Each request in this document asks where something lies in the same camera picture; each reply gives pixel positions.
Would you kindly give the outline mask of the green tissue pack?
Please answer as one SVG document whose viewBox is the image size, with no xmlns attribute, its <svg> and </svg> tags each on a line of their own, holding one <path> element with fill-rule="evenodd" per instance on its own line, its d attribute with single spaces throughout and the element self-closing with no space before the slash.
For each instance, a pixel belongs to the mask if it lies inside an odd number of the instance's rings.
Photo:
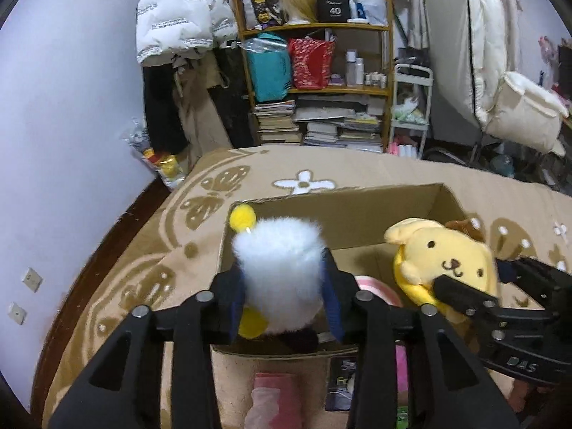
<svg viewBox="0 0 572 429">
<path fill-rule="evenodd" d="M 407 429 L 409 424 L 408 407 L 399 406 L 396 411 L 396 429 Z"/>
</svg>

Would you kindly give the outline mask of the pink swirl roll plush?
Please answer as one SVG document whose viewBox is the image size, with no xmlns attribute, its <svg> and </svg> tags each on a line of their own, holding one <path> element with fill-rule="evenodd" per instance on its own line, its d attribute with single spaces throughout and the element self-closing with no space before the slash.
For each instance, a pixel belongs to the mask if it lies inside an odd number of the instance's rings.
<svg viewBox="0 0 572 429">
<path fill-rule="evenodd" d="M 355 279 L 361 290 L 370 291 L 372 294 L 382 298 L 388 305 L 403 306 L 399 295 L 384 282 L 365 275 L 356 276 Z"/>
</svg>

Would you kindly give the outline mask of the yellow dog plush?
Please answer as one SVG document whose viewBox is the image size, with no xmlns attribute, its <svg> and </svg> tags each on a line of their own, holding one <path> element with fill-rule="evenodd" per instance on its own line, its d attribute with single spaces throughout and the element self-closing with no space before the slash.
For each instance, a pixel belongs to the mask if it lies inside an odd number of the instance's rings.
<svg viewBox="0 0 572 429">
<path fill-rule="evenodd" d="M 478 219 L 442 225 L 429 219 L 407 218 L 390 226 L 384 239 L 398 247 L 394 277 L 399 288 L 418 306 L 434 305 L 452 324 L 462 324 L 466 316 L 436 298 L 433 282 L 439 276 L 446 275 L 498 297 L 496 263 Z"/>
</svg>

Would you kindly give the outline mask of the pink packaged item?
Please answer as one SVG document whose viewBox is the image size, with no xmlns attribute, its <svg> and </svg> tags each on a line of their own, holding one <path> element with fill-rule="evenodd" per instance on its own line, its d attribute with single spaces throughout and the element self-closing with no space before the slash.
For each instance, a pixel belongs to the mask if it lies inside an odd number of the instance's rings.
<svg viewBox="0 0 572 429">
<path fill-rule="evenodd" d="M 296 375 L 257 373 L 251 399 L 252 406 L 244 417 L 244 428 L 301 429 L 301 394 Z"/>
</svg>

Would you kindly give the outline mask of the white fluffy plush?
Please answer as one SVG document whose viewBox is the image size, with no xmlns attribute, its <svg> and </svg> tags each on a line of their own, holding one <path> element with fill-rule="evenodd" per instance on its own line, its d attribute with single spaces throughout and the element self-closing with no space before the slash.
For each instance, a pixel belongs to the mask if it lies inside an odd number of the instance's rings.
<svg viewBox="0 0 572 429">
<path fill-rule="evenodd" d="M 312 324 L 323 307 L 320 226 L 295 217 L 259 219 L 245 203 L 232 210 L 229 226 L 245 286 L 238 334 L 251 340 Z"/>
</svg>

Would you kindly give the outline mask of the pink bear plush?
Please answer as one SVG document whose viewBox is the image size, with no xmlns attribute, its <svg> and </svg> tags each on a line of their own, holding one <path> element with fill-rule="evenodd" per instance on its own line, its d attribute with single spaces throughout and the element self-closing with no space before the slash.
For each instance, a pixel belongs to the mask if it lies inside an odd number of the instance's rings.
<svg viewBox="0 0 572 429">
<path fill-rule="evenodd" d="M 396 381 L 398 382 L 399 394 L 408 391 L 408 366 L 406 357 L 406 348 L 403 345 L 395 346 L 396 360 Z"/>
</svg>

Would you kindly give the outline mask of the dark small package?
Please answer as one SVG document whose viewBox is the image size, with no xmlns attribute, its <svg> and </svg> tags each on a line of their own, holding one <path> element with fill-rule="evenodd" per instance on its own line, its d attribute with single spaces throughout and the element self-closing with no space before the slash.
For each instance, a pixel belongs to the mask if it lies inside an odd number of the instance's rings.
<svg viewBox="0 0 572 429">
<path fill-rule="evenodd" d="M 349 411 L 352 404 L 357 355 L 334 356 L 330 361 L 325 411 Z"/>
</svg>

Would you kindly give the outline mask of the cardboard box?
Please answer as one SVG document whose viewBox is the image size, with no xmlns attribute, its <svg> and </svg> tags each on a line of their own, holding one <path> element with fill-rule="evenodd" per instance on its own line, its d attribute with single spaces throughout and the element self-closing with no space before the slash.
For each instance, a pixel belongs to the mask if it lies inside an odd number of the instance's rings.
<svg viewBox="0 0 572 429">
<path fill-rule="evenodd" d="M 304 192 L 286 197 L 253 199 L 248 202 L 257 219 L 294 217 L 316 223 L 337 267 L 356 276 L 365 275 L 386 284 L 389 301 L 411 307 L 412 301 L 398 289 L 393 275 L 395 245 L 384 240 L 384 232 L 407 217 L 434 220 L 475 240 L 483 240 L 481 221 L 471 219 L 455 195 L 443 184 L 337 189 Z M 349 354 L 351 346 L 335 342 L 327 334 L 323 312 L 306 335 L 264 335 L 252 340 L 237 338 L 233 344 L 214 348 L 222 354 L 252 359 L 300 359 L 304 356 Z"/>
</svg>

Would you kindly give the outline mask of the plastic bag with toys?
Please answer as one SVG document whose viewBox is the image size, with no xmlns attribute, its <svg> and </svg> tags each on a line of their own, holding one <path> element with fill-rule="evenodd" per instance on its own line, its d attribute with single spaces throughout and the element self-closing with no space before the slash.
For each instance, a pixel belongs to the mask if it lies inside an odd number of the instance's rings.
<svg viewBox="0 0 572 429">
<path fill-rule="evenodd" d="M 170 191 L 174 191 L 184 181 L 185 173 L 177 157 L 166 152 L 156 152 L 153 149 L 146 122 L 133 119 L 123 139 L 131 152 L 155 172 Z"/>
</svg>

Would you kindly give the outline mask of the beige coat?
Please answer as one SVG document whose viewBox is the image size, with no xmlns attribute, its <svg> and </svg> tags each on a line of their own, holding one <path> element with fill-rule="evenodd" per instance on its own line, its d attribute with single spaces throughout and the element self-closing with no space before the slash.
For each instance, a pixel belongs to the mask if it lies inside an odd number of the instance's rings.
<svg viewBox="0 0 572 429">
<path fill-rule="evenodd" d="M 204 155 L 232 144 L 208 89 L 221 86 L 222 78 L 214 55 L 190 60 L 174 72 L 173 98 L 184 137 L 188 144 L 182 151 L 190 171 Z"/>
</svg>

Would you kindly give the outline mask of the stack of books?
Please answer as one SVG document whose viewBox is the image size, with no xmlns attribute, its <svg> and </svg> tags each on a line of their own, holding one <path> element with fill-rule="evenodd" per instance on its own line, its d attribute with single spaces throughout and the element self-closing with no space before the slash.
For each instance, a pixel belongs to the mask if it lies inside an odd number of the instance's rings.
<svg viewBox="0 0 572 429">
<path fill-rule="evenodd" d="M 261 143 L 300 144 L 302 133 L 294 121 L 295 100 L 256 104 L 252 115 Z"/>
</svg>

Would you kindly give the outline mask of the white trolley cart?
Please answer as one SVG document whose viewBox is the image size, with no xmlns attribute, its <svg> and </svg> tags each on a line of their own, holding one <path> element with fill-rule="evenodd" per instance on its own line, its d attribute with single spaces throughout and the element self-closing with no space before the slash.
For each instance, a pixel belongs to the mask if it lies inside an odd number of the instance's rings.
<svg viewBox="0 0 572 429">
<path fill-rule="evenodd" d="M 421 159 L 425 151 L 433 105 L 433 70 L 396 63 L 387 151 L 399 157 Z"/>
</svg>

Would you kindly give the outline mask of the red bag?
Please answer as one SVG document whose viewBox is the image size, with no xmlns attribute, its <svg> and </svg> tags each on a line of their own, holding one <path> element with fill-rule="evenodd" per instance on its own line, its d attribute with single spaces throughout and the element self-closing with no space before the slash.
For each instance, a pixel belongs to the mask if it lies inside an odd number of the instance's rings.
<svg viewBox="0 0 572 429">
<path fill-rule="evenodd" d="M 335 42 L 312 38 L 290 39 L 288 44 L 294 87 L 320 90 L 329 85 Z"/>
</svg>

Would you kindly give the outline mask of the cream padded chair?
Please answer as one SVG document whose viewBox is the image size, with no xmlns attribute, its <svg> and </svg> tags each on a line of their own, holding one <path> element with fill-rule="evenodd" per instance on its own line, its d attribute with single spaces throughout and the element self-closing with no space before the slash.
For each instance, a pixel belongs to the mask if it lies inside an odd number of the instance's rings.
<svg viewBox="0 0 572 429">
<path fill-rule="evenodd" d="M 519 70 L 517 0 L 424 0 L 440 94 L 481 132 L 543 154 L 565 153 L 568 112 Z"/>
</svg>

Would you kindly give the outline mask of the teal bag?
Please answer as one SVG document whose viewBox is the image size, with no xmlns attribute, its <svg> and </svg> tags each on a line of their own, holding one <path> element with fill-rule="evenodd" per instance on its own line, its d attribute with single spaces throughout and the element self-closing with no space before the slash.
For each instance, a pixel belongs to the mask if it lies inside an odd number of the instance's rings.
<svg viewBox="0 0 572 429">
<path fill-rule="evenodd" d="M 285 98 L 292 82 L 287 41 L 278 35 L 260 34 L 247 39 L 242 49 L 247 55 L 256 100 L 271 102 Z"/>
</svg>

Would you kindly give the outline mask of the black box with 40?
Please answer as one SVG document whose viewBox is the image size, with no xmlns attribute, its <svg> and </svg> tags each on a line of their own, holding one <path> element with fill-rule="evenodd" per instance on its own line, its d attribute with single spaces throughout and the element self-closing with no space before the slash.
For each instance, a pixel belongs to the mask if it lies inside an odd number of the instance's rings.
<svg viewBox="0 0 572 429">
<path fill-rule="evenodd" d="M 319 22 L 346 22 L 350 16 L 349 0 L 317 0 Z"/>
</svg>

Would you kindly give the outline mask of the wooden shelf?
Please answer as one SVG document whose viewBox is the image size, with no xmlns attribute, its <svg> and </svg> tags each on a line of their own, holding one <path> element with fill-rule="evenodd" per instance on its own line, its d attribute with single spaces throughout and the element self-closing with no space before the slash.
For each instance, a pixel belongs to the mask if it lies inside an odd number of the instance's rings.
<svg viewBox="0 0 572 429">
<path fill-rule="evenodd" d="M 316 93 L 389 98 L 393 30 L 356 0 L 234 0 L 250 112 Z"/>
</svg>

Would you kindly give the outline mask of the white puffer jacket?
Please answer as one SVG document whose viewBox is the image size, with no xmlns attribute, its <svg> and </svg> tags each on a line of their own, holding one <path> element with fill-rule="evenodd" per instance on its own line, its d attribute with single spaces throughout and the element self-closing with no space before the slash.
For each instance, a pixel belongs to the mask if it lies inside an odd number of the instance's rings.
<svg viewBox="0 0 572 429">
<path fill-rule="evenodd" d="M 137 60 L 143 67 L 200 59 L 235 39 L 230 0 L 140 0 L 137 5 Z"/>
</svg>

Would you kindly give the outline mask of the wall socket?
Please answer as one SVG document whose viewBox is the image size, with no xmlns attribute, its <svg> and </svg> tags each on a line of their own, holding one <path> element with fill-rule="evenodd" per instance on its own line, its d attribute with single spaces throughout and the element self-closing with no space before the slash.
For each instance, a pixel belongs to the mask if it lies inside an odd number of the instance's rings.
<svg viewBox="0 0 572 429">
<path fill-rule="evenodd" d="M 8 307 L 8 316 L 16 324 L 22 325 L 27 317 L 27 312 L 17 303 L 13 302 Z"/>
<path fill-rule="evenodd" d="M 43 277 L 33 268 L 29 267 L 21 279 L 30 291 L 37 292 L 43 282 Z"/>
</svg>

